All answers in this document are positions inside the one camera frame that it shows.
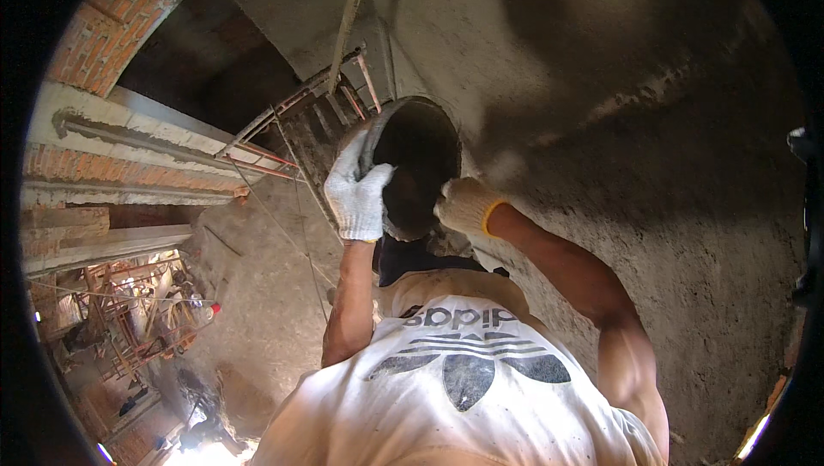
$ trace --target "cable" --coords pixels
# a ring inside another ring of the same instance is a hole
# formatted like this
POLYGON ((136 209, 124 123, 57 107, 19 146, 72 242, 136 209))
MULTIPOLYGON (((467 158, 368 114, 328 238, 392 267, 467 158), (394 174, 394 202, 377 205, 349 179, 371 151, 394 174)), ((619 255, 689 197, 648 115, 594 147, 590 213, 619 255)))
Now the cable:
POLYGON ((323 306, 323 298, 321 292, 317 288, 317 279, 315 278, 315 265, 312 263, 312 257, 309 255, 309 240, 306 239, 306 224, 303 222, 303 212, 301 211, 301 195, 297 191, 297 179, 295 179, 295 203, 297 203, 297 216, 301 219, 301 229, 303 230, 303 243, 306 245, 306 258, 309 259, 309 270, 312 272, 312 280, 315 283, 315 294, 317 301, 321 304, 321 311, 323 312, 323 319, 326 324, 329 324, 329 317, 326 316, 326 307, 323 306))
MULTIPOLYGON (((237 167, 237 165, 235 165, 235 162, 232 160, 232 157, 229 156, 229 155, 226 155, 226 158, 229 159, 230 162, 232 162, 232 165, 235 167, 235 171, 237 171, 237 173, 239 175, 241 175, 241 178, 245 182, 246 186, 249 188, 249 192, 252 193, 252 195, 254 196, 254 199, 257 200, 259 204, 261 204, 261 206, 263 207, 263 210, 266 212, 266 214, 269 214, 269 217, 272 218, 272 221, 274 221, 274 224, 276 224, 278 226, 278 228, 280 228, 280 231, 283 232, 283 235, 286 236, 286 239, 288 239, 289 242, 292 243, 292 245, 295 247, 295 250, 300 255, 303 255, 306 258, 306 260, 309 261, 309 267, 312 268, 312 280, 315 283, 315 293, 317 294, 318 301, 321 303, 321 310, 323 311, 323 318, 324 318, 324 321, 326 323, 329 323, 329 318, 326 316, 326 308, 323 306, 323 298, 321 297, 321 292, 318 290, 317 279, 315 278, 315 271, 320 273, 321 276, 323 276, 323 278, 331 286, 334 287, 335 283, 332 280, 330 280, 330 278, 323 272, 323 270, 321 270, 318 266, 316 266, 314 264, 314 262, 312 261, 312 257, 309 255, 309 244, 308 244, 308 241, 306 239, 306 227, 303 223, 303 214, 301 214, 300 201, 299 200, 297 201, 297 212, 298 212, 298 214, 300 214, 301 226, 303 227, 303 242, 306 243, 306 252, 305 253, 303 252, 303 250, 300 249, 299 246, 297 246, 297 243, 294 241, 294 239, 292 239, 292 237, 286 232, 286 229, 284 229, 283 225, 280 224, 280 222, 278 221, 278 218, 276 218, 271 212, 269 212, 269 209, 263 203, 263 200, 261 200, 261 197, 259 197, 257 195, 257 193, 254 191, 254 188, 252 187, 252 184, 249 183, 249 180, 246 179, 246 176, 241 172, 241 170, 237 167)), ((295 183, 295 193, 297 194, 297 180, 296 180, 296 183, 295 183)))
POLYGON ((105 293, 95 293, 95 292, 90 292, 90 291, 87 291, 87 290, 77 290, 77 289, 69 289, 67 287, 61 287, 61 286, 52 286, 51 284, 44 284, 41 281, 34 281, 34 280, 26 280, 26 281, 29 282, 29 283, 32 283, 32 284, 37 284, 38 286, 45 286, 45 287, 51 287, 52 289, 66 290, 68 292, 78 293, 78 294, 81 294, 81 295, 108 296, 109 298, 120 298, 122 300, 173 300, 173 301, 199 301, 201 303, 204 302, 204 301, 209 302, 209 303, 217 302, 217 300, 175 300, 174 298, 161 298, 159 296, 107 295, 105 293))

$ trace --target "construction site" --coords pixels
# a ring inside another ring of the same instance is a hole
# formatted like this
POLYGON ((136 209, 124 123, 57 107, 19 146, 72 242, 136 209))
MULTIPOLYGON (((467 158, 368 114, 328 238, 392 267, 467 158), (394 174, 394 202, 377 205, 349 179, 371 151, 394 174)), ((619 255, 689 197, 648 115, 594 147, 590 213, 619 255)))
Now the construction site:
MULTIPOLYGON (((394 121, 448 141, 447 179, 482 179, 618 276, 669 463, 736 463, 805 316, 786 144, 803 102, 759 0, 84 0, 31 117, 20 238, 89 442, 120 466, 252 457, 321 369, 344 254, 324 181, 345 136, 404 100, 420 108, 394 121)), ((596 380, 598 331, 523 254, 433 232, 436 255, 503 268, 596 380)))

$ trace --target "glove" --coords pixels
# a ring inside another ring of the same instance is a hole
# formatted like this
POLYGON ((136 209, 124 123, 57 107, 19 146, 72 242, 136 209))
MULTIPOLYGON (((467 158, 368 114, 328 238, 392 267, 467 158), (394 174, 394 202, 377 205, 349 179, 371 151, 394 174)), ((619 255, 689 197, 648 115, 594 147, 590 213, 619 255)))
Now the glove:
POLYGON ((478 179, 452 179, 441 187, 442 197, 433 212, 444 226, 464 234, 489 234, 486 227, 489 215, 496 206, 506 203, 499 193, 478 179))
POLYGON ((326 201, 338 221, 341 239, 377 241, 383 235, 383 188, 392 178, 395 166, 376 165, 361 180, 357 158, 364 148, 367 132, 359 131, 332 165, 323 183, 326 201))

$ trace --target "circular opening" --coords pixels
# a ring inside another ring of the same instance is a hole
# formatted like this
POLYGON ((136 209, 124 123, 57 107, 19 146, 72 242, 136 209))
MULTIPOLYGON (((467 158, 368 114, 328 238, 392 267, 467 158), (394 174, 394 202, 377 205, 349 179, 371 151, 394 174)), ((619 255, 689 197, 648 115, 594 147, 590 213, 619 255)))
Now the circular opening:
POLYGON ((447 113, 431 100, 405 98, 386 111, 368 141, 375 143, 371 163, 397 166, 383 189, 387 231, 404 241, 420 239, 438 223, 432 209, 441 185, 460 173, 460 142, 447 113))

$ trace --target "concrete column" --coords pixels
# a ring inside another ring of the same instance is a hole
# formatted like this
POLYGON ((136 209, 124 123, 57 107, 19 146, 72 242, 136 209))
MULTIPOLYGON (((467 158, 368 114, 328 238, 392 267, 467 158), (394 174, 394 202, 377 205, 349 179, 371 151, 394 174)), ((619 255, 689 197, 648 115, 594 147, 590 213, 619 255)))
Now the concrete column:
POLYGON ((23 264, 25 273, 35 273, 73 263, 94 261, 104 262, 112 256, 140 254, 173 248, 187 240, 192 234, 190 224, 167 224, 144 226, 141 228, 121 228, 109 230, 105 235, 64 239, 53 257, 33 257, 23 264))

